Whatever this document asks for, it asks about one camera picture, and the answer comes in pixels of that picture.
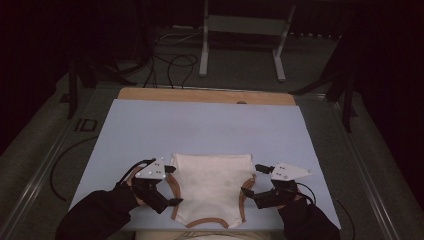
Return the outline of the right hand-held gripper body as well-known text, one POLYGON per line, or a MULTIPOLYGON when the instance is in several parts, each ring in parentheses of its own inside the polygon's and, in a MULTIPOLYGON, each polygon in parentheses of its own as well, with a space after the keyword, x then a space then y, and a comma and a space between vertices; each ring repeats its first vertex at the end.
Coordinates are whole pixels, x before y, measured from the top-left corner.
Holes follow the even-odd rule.
POLYGON ((286 163, 277 163, 269 175, 273 188, 255 194, 254 201, 259 209, 277 207, 292 201, 297 194, 300 195, 296 179, 311 176, 312 171, 286 163))

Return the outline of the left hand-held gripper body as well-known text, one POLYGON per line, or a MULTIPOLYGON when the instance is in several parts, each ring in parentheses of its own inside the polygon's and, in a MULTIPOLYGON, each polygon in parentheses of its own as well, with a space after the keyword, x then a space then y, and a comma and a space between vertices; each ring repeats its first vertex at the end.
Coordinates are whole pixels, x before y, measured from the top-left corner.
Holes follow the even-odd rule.
POLYGON ((146 205, 161 214, 168 207, 168 200, 157 190, 157 184, 166 178, 164 162, 153 158, 142 160, 140 165, 141 171, 132 179, 133 191, 146 205))

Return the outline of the cream bear print baby bodysuit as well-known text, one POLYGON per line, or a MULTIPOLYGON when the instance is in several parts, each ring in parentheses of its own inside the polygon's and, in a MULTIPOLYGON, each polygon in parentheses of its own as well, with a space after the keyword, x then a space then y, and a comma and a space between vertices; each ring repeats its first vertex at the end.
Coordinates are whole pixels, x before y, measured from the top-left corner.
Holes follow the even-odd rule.
POLYGON ((245 222, 242 189, 250 190, 256 180, 251 154, 174 154, 170 163, 176 170, 167 182, 182 199, 172 212, 173 220, 187 228, 217 223, 228 229, 245 222))

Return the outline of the person's right hand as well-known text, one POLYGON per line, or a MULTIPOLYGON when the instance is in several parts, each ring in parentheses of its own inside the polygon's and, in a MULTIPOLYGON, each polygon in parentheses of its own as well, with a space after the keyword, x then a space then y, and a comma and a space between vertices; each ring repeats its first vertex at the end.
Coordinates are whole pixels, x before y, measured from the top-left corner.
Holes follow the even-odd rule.
POLYGON ((286 207, 286 206, 288 206, 288 205, 290 205, 290 204, 292 204, 292 203, 294 203, 296 201, 302 200, 303 198, 304 197, 302 195, 297 194, 292 201, 287 202, 286 204, 283 204, 283 205, 278 205, 276 208, 278 210, 283 209, 284 207, 286 207))

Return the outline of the person's left hand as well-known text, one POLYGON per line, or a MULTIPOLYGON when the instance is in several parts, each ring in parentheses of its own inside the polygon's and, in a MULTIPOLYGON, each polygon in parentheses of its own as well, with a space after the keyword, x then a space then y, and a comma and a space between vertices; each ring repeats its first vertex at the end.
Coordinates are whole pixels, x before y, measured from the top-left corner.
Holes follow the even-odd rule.
POLYGON ((133 184, 132 184, 132 179, 135 177, 135 175, 141 171, 142 167, 136 167, 132 170, 132 172, 130 173, 130 175, 128 176, 128 178, 126 179, 126 184, 128 185, 129 189, 131 190, 135 200, 137 201, 139 206, 144 206, 145 203, 142 199, 138 198, 137 195, 134 193, 133 191, 133 184))

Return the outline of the person's light clothing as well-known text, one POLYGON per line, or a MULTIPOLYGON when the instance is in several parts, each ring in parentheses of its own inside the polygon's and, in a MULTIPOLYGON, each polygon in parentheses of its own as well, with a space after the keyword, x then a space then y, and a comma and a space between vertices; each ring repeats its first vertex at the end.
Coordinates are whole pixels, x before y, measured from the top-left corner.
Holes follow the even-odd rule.
POLYGON ((271 233, 253 231, 137 231, 135 240, 271 240, 271 233))

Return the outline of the light blue table mat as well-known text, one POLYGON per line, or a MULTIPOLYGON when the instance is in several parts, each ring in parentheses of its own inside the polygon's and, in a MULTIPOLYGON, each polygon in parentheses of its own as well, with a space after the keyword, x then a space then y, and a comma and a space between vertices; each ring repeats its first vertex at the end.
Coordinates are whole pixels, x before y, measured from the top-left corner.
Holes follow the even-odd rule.
POLYGON ((279 162, 312 171, 303 192, 339 221, 297 106, 172 101, 113 101, 73 200, 110 190, 136 162, 180 154, 251 154, 256 164, 279 162))

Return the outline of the black stand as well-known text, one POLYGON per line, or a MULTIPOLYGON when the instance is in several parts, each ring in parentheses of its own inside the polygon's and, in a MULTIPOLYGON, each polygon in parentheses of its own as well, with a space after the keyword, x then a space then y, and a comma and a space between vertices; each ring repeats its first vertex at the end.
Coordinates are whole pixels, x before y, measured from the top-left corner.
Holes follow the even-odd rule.
POLYGON ((88 56, 71 57, 68 62, 68 92, 60 99, 61 103, 68 104, 68 119, 71 119, 78 109, 78 83, 81 83, 85 88, 95 88, 98 84, 96 73, 123 85, 135 85, 134 82, 124 79, 88 56))
POLYGON ((361 42, 353 40, 344 34, 340 38, 319 79, 305 87, 290 91, 290 94, 300 96, 330 83, 325 99, 328 102, 337 102, 341 96, 344 96, 342 124, 347 132, 351 132, 350 118, 353 110, 355 70, 361 48, 361 42))

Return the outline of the grey metal stand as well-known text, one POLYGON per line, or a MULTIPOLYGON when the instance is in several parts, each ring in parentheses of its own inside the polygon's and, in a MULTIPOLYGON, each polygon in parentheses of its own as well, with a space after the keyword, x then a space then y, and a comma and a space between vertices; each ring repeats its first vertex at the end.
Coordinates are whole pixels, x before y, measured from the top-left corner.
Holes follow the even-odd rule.
POLYGON ((203 12, 203 41, 200 56, 199 75, 205 77, 208 73, 209 60, 209 32, 225 32, 239 34, 257 34, 279 36, 279 45, 272 51, 277 80, 286 81, 283 68, 282 52, 285 45, 291 22, 296 10, 295 4, 290 4, 288 13, 283 19, 263 19, 252 17, 224 16, 209 13, 209 1, 204 0, 203 12))

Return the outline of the metal floor rail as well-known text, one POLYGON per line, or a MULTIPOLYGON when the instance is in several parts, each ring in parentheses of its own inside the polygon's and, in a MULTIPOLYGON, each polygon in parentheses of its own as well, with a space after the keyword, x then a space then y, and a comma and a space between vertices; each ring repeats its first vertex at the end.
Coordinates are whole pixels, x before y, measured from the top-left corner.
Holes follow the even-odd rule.
POLYGON ((367 196, 370 203, 373 214, 380 226, 380 229, 386 240, 401 240, 397 229, 395 228, 393 221, 387 211, 387 208, 383 202, 383 199, 378 192, 377 186, 375 185, 370 172, 368 171, 364 159, 362 158, 360 151, 354 141, 351 133, 349 133, 341 122, 342 109, 338 103, 329 103, 329 107, 336 119, 336 125, 341 132, 344 141, 347 145, 349 152, 352 154, 353 166, 357 173, 358 179, 361 182, 361 186, 367 196))
POLYGON ((4 225, 0 228, 0 240, 13 240, 16 232, 19 230, 23 220, 39 195, 39 192, 47 179, 48 172, 52 169, 53 162, 59 155, 59 151, 63 146, 67 135, 72 131, 78 120, 79 116, 75 115, 72 119, 65 121, 63 127, 49 148, 49 151, 46 153, 39 167, 24 188, 13 210, 6 218, 4 225))

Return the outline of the black square floor bracket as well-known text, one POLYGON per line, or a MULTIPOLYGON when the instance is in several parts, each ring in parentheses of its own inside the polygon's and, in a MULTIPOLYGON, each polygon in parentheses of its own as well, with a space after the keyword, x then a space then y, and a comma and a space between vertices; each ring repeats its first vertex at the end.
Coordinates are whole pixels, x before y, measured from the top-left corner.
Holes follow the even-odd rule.
POLYGON ((93 132, 96 130, 98 121, 94 119, 79 119, 74 130, 76 132, 93 132))

